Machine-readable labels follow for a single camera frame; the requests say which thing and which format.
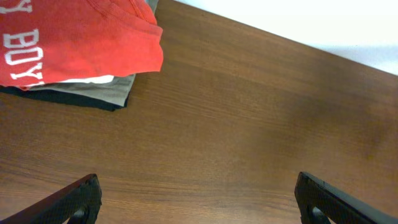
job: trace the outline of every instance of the stack of folded clothes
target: stack of folded clothes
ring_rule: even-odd
[[[158,0],[0,1],[0,92],[114,111],[163,62]]]

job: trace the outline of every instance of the wooden table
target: wooden table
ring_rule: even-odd
[[[306,170],[398,217],[398,77],[171,0],[111,113],[0,94],[0,218],[89,173],[97,223],[300,223]]]

